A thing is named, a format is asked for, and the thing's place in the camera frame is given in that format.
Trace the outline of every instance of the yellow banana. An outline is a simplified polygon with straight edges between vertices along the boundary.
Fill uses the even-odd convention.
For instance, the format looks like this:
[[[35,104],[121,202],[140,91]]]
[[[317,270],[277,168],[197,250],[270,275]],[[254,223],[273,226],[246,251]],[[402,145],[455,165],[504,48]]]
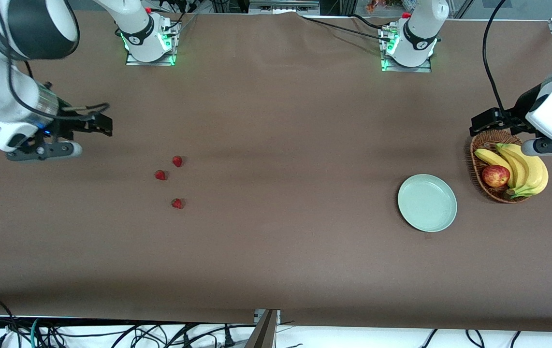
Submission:
[[[549,173],[545,163],[537,156],[526,156],[521,152],[521,146],[515,144],[498,145],[499,153],[506,157],[512,157],[520,163],[526,171],[525,183],[514,188],[514,197],[533,196],[541,193],[548,181]]]
[[[525,181],[528,177],[527,169],[521,164],[521,161],[517,160],[514,156],[502,152],[501,148],[505,144],[496,144],[495,148],[499,151],[502,157],[508,162],[508,165],[512,168],[510,179],[508,179],[508,187],[512,189],[519,189],[525,186]]]
[[[487,150],[486,148],[479,148],[478,150],[474,151],[474,154],[476,157],[484,161],[484,163],[488,165],[501,165],[502,167],[508,169],[508,172],[510,172],[510,178],[508,179],[508,187],[510,187],[510,181],[514,183],[514,178],[512,178],[512,167],[504,160],[499,154],[496,154],[495,152],[492,152],[490,150]]]

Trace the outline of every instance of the brown woven basket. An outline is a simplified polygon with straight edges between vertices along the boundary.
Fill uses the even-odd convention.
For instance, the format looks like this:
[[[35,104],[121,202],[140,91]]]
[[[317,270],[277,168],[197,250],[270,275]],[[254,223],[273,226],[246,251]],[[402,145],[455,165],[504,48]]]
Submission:
[[[474,151],[478,150],[479,148],[486,148],[487,150],[491,150],[492,152],[499,154],[499,152],[497,152],[497,149],[495,148],[495,144],[497,143],[522,145],[519,138],[511,136],[510,133],[506,132],[505,130],[487,130],[486,132],[478,134],[477,136],[473,137],[473,139],[471,139],[470,144],[471,175],[475,176],[479,185],[479,189],[481,189],[494,201],[501,203],[521,203],[528,200],[529,197],[517,197],[514,200],[511,200],[510,196],[506,194],[506,190],[508,189],[506,185],[494,188],[486,185],[482,180],[482,171],[484,170],[484,168],[488,167],[488,164],[484,163],[484,161],[476,157]]]

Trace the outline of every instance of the basket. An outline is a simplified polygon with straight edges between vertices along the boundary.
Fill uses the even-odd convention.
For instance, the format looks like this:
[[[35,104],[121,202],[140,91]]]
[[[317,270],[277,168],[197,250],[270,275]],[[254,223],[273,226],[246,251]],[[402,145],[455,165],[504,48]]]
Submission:
[[[473,139],[471,139],[470,144],[471,175],[475,176],[475,179],[477,180],[481,191],[486,193],[494,201],[500,203],[521,203],[528,200],[529,197],[517,197],[514,198],[514,200],[511,200],[510,196],[506,194],[506,190],[508,189],[506,185],[494,188],[486,185],[482,180],[482,171],[489,165],[476,157],[474,152],[479,148],[486,148],[487,150],[491,150],[492,152],[499,154],[499,152],[497,152],[497,149],[495,148],[495,144],[497,143],[523,145],[519,138],[511,136],[510,133],[506,132],[505,130],[487,130],[478,134],[477,136],[473,137]]]

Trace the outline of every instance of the teal cable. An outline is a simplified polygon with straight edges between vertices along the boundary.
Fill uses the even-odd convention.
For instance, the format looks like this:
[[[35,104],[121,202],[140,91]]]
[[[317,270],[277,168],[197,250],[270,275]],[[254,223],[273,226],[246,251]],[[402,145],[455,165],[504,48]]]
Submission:
[[[39,318],[33,320],[33,325],[31,325],[31,348],[35,348],[35,327],[37,326],[39,320]]]

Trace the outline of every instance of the plate rim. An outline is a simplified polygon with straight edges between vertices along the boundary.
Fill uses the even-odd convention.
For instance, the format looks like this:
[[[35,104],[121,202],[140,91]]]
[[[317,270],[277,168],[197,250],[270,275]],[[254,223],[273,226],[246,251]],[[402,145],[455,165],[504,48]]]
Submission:
[[[411,181],[416,180],[416,179],[429,178],[429,177],[435,178],[436,180],[439,180],[441,183],[444,183],[444,185],[446,185],[446,187],[449,190],[448,192],[449,192],[450,198],[453,199],[453,201],[454,201],[454,213],[450,212],[452,214],[452,218],[450,219],[450,222],[446,223],[445,226],[440,225],[440,226],[443,226],[441,229],[426,230],[426,229],[422,229],[422,228],[414,225],[413,223],[411,223],[411,221],[409,221],[409,219],[405,216],[405,214],[403,214],[403,209],[401,207],[401,196],[402,196],[405,185],[410,183]],[[398,203],[398,211],[400,212],[400,215],[407,221],[407,223],[409,223],[409,225],[411,227],[413,227],[414,229],[417,229],[419,231],[426,232],[426,233],[435,233],[435,232],[444,231],[444,229],[447,229],[448,227],[450,227],[452,225],[452,223],[456,220],[457,212],[459,211],[459,203],[457,202],[457,196],[454,194],[454,191],[452,190],[450,185],[448,185],[448,183],[446,183],[444,180],[442,180],[438,176],[435,176],[435,175],[432,175],[432,174],[414,174],[414,175],[408,177],[405,181],[403,181],[403,183],[398,188],[397,203]]]

